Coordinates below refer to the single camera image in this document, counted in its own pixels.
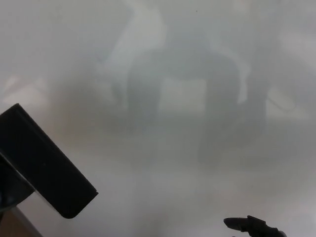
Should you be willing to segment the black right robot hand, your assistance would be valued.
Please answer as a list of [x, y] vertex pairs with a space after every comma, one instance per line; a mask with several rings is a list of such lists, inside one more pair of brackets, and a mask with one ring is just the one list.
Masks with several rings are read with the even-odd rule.
[[265, 221], [250, 215], [246, 218], [225, 218], [223, 222], [230, 229], [242, 233], [248, 232], [251, 237], [287, 237], [287, 235], [278, 228], [269, 227]]

